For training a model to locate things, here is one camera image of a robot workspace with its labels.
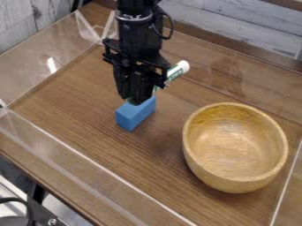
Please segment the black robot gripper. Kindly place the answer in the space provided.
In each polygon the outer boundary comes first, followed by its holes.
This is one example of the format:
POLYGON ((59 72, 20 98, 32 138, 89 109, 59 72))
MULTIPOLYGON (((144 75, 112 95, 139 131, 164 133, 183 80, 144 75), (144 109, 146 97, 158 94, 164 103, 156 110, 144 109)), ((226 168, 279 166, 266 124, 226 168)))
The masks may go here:
POLYGON ((172 36, 164 35, 164 17, 166 14, 116 14, 117 38, 103 40, 104 60, 113 65, 116 91, 135 105, 151 97, 154 86, 163 84, 171 68, 160 55, 163 40, 172 36))

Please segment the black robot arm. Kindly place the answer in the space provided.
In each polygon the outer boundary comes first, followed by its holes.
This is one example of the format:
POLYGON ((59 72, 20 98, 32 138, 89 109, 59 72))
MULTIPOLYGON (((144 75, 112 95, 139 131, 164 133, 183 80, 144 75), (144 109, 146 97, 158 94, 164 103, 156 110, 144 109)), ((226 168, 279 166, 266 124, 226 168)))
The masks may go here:
POLYGON ((160 1, 116 0, 117 39, 103 40, 103 58, 113 66, 117 94, 135 106, 152 97, 156 87, 166 88, 171 68, 160 49, 175 28, 160 1))

